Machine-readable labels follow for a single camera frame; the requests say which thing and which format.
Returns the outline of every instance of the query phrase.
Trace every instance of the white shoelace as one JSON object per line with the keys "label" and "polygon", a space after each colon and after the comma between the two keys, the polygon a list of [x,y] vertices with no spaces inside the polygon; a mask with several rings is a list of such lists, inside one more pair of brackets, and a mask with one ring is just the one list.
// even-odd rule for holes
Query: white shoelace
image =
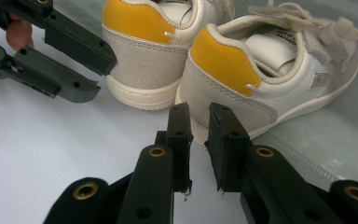
{"label": "white shoelace", "polygon": [[358,41],[358,29],[353,22],[345,18],[326,25],[325,21],[314,19],[307,10],[295,3],[284,3],[273,6],[274,1],[268,0],[267,7],[249,7],[249,12],[255,15],[279,17],[286,19],[294,31],[299,31],[305,25],[314,24],[323,27],[319,38],[327,45],[337,43],[340,39]]}

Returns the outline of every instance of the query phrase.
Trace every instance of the shoe tongue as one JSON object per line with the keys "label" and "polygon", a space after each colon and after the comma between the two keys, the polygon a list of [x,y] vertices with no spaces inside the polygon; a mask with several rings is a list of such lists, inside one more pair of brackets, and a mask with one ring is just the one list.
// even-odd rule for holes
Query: shoe tongue
{"label": "shoe tongue", "polygon": [[261,69],[275,72],[273,77],[286,75],[296,59],[296,38],[292,31],[274,28],[264,34],[252,35],[242,40],[251,51]]}
{"label": "shoe tongue", "polygon": [[179,25],[186,24],[191,17],[191,0],[161,0],[158,5],[168,18]]}

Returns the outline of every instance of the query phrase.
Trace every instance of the shoelace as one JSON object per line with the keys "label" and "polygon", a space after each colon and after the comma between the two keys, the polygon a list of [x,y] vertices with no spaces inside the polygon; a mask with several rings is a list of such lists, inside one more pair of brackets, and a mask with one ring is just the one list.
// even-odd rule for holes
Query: shoelace
{"label": "shoelace", "polygon": [[225,11],[228,16],[233,20],[235,14],[234,0],[223,0],[225,2]]}
{"label": "shoelace", "polygon": [[278,7],[273,5],[274,1],[268,0],[267,7],[250,6],[249,12],[255,15],[282,18],[296,32],[310,24],[323,27],[319,39],[325,45],[334,45],[341,40],[358,41],[358,29],[354,27],[353,22],[350,20],[339,18],[337,21],[327,23],[313,18],[307,10],[298,4],[284,3]]}

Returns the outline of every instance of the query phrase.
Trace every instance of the white sneaker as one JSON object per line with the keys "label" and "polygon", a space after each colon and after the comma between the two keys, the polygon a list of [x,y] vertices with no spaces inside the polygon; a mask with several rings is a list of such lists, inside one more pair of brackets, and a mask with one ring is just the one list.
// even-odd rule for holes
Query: white sneaker
{"label": "white sneaker", "polygon": [[252,138],[327,105],[358,70],[353,23],[314,19],[296,4],[251,7],[254,14],[194,40],[176,103],[188,102],[193,134],[206,140],[209,104],[231,108]]}
{"label": "white sneaker", "polygon": [[141,109],[174,102],[194,36],[207,23],[233,19],[232,0],[108,0],[103,38],[117,55],[112,94]]}

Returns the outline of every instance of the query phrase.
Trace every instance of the human finger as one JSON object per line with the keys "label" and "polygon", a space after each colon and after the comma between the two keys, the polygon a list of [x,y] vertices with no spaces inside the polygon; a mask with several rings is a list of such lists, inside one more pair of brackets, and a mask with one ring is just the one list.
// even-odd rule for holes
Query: human finger
{"label": "human finger", "polygon": [[33,48],[32,24],[15,15],[10,15],[10,18],[12,21],[7,27],[7,43],[14,50],[19,50],[25,46]]}

